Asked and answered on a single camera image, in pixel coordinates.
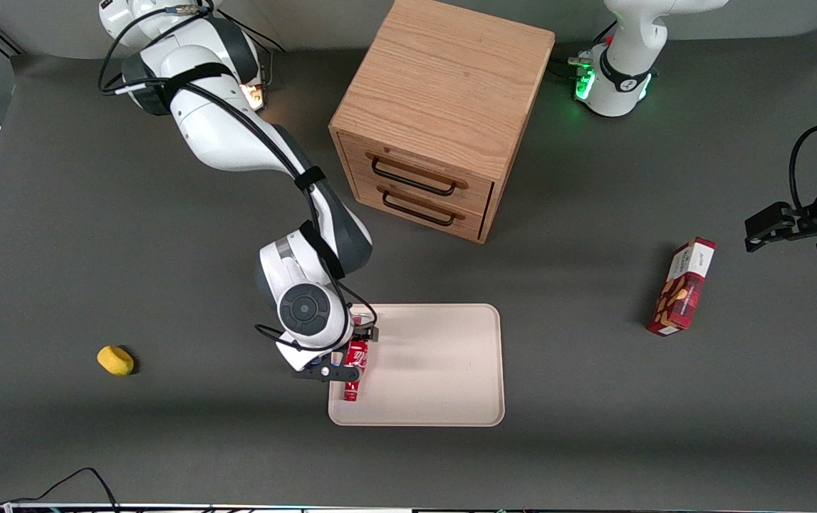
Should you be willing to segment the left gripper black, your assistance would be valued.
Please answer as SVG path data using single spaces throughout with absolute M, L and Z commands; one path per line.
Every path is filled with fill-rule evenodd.
M 787 202 L 773 202 L 746 219 L 746 252 L 798 237 L 817 237 L 817 207 L 802 207 L 796 213 Z

